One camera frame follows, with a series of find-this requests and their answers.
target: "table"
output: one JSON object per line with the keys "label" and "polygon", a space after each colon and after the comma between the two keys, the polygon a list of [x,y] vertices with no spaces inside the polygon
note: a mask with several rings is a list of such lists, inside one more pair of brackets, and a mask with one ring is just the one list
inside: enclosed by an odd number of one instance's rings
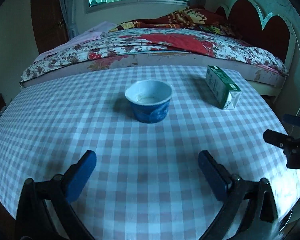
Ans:
{"label": "table", "polygon": [[[285,132],[260,95],[236,71],[235,110],[221,110],[205,67],[149,66],[84,73],[22,90],[0,119],[0,201],[15,217],[26,178],[51,179],[90,149],[97,166],[79,200],[78,217],[97,239],[198,239],[222,204],[197,165],[209,150],[243,179],[269,179],[282,218],[300,196],[300,171],[264,143],[266,129]],[[168,116],[133,119],[125,89],[135,81],[171,83]],[[240,211],[228,236],[235,233]]]}

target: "comforter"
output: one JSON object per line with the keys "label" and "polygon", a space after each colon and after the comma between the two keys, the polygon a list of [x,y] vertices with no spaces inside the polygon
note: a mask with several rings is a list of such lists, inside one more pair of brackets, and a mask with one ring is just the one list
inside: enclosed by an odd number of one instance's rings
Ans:
{"label": "comforter", "polygon": [[24,70],[21,82],[79,62],[117,55],[171,50],[267,66],[283,76],[288,75],[283,62],[272,53],[232,37],[189,29],[133,28],[107,33],[98,40],[69,47],[34,62]]}

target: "window frame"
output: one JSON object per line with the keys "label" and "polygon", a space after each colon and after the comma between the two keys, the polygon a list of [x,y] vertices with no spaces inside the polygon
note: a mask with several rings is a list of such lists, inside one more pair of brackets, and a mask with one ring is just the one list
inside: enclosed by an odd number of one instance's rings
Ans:
{"label": "window frame", "polygon": [[91,13],[91,12],[96,12],[99,10],[107,9],[107,8],[113,8],[113,7],[118,7],[118,6],[123,6],[127,4],[149,4],[149,3],[156,3],[156,4],[175,4],[175,5],[180,5],[180,6],[189,6],[188,1],[183,1],[183,0],[121,0],[121,1],[115,1],[115,2],[110,2],[110,3],[105,3],[105,4],[99,4],[90,7],[90,0],[83,0],[84,3],[84,11],[85,14]]}

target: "red headboard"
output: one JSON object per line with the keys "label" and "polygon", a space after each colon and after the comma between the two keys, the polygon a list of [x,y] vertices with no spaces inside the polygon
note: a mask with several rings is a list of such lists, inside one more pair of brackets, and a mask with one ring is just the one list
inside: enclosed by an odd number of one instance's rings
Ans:
{"label": "red headboard", "polygon": [[220,6],[216,13],[235,25],[244,41],[268,50],[285,62],[287,68],[290,67],[296,41],[292,26],[285,17],[274,12],[263,17],[261,9],[252,0],[237,0],[230,10]]}

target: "metal screw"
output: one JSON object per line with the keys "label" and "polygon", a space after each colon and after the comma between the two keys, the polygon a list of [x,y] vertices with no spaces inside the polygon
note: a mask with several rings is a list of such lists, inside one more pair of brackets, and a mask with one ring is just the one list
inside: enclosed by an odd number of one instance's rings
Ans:
{"label": "metal screw", "polygon": [[267,180],[266,178],[262,178],[261,181],[262,181],[264,184],[266,184],[266,185],[269,184],[269,180]]}
{"label": "metal screw", "polygon": [[56,180],[56,181],[59,181],[59,180],[62,179],[62,175],[61,174],[54,175],[53,179]]}
{"label": "metal screw", "polygon": [[232,179],[236,180],[236,181],[239,181],[241,178],[238,174],[232,174]]}
{"label": "metal screw", "polygon": [[29,178],[29,179],[26,179],[25,183],[26,183],[27,185],[29,185],[32,181],[33,181],[33,179]]}

